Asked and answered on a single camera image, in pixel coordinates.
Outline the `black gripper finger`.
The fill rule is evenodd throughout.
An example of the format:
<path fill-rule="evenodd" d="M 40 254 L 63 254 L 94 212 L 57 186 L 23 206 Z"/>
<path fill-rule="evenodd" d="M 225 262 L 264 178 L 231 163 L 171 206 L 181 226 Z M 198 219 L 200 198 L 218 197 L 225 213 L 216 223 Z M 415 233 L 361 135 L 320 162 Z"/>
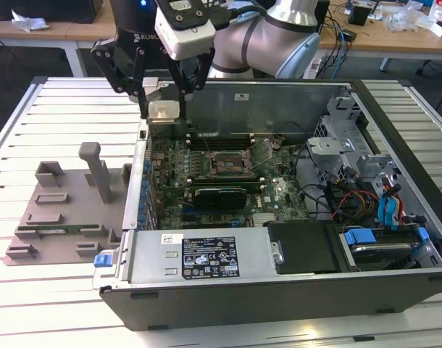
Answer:
<path fill-rule="evenodd" d="M 191 100 L 194 91 L 204 88 L 214 59 L 214 50 L 199 54 L 192 58 L 173 60 L 166 55 L 166 65 L 179 90 L 178 103 L 180 118 L 186 120 L 187 101 Z"/>
<path fill-rule="evenodd" d="M 130 100 L 138 104 L 141 119 L 148 115 L 148 101 L 143 88 L 146 71 L 146 52 L 137 46 L 131 55 L 118 45 L 115 39 L 97 41 L 91 56 L 103 76 L 117 94 L 126 93 Z"/>

